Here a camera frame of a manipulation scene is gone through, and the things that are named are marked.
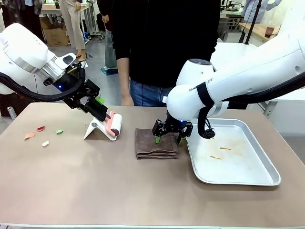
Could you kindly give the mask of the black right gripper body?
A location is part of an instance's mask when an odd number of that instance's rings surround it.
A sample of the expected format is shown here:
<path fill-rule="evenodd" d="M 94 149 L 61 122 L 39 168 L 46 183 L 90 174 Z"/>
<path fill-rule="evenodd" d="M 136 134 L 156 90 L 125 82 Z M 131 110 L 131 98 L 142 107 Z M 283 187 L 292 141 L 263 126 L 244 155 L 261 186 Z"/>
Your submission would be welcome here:
<path fill-rule="evenodd" d="M 165 133 L 183 134 L 187 129 L 187 123 L 187 121 L 183 120 L 167 119 L 164 125 Z"/>

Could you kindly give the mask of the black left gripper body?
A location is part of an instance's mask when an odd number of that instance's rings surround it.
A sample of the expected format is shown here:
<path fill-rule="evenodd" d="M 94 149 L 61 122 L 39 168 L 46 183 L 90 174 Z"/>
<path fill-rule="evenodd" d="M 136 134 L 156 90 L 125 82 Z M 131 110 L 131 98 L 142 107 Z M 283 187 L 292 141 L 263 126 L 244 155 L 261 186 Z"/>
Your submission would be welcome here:
<path fill-rule="evenodd" d="M 85 70 L 75 69 L 70 74 L 65 73 L 61 78 L 55 81 L 52 85 L 60 90 L 60 94 L 56 94 L 57 99 L 68 98 L 82 87 L 85 82 Z"/>

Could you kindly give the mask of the person's right hand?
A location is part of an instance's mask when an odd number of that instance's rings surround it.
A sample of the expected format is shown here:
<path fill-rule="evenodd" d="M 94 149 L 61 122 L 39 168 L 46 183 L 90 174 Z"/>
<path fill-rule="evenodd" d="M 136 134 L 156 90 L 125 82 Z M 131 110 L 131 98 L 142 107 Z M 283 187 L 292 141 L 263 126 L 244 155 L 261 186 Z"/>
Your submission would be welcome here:
<path fill-rule="evenodd" d="M 133 99 L 129 93 L 122 94 L 122 105 L 123 106 L 134 106 Z"/>

